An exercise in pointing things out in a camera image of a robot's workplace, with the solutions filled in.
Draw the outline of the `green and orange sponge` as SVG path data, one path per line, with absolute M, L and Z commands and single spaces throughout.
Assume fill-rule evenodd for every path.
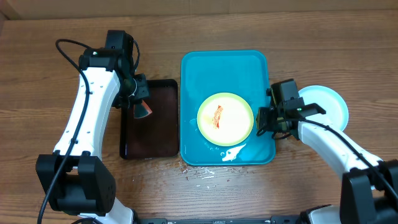
M 152 110 L 145 101 L 142 101 L 141 103 L 134 105 L 133 112 L 135 119 L 141 119 L 149 116 L 152 113 Z

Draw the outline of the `yellow-green plate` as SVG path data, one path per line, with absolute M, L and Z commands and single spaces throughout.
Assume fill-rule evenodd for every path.
M 197 125 L 209 142 L 218 146 L 234 146 L 250 135 L 254 115 L 242 97 L 233 93 L 216 93 L 200 105 Z

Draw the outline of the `light blue plate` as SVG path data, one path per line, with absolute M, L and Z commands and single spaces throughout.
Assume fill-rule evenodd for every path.
M 312 85 L 298 91 L 306 105 L 316 103 L 326 114 L 315 114 L 307 119 L 323 124 L 331 124 L 335 129 L 344 131 L 349 120 L 349 111 L 344 99 L 331 88 Z

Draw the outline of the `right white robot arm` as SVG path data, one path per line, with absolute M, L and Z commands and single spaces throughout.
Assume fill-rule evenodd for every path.
M 259 108 L 257 135 L 280 133 L 310 146 L 341 179 L 339 206 L 301 213 L 299 223 L 397 223 L 397 161 L 383 161 L 334 128 L 316 103 Z

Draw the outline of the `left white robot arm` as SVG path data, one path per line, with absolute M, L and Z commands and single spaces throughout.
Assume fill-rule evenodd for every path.
M 116 198 L 116 181 L 102 161 L 104 130 L 112 107 L 132 109 L 136 118 L 151 114 L 149 91 L 132 47 L 87 47 L 79 62 L 80 87 L 70 118 L 53 153 L 35 165 L 45 192 L 37 221 L 47 205 L 79 216 L 79 223 L 133 223 L 134 212 Z

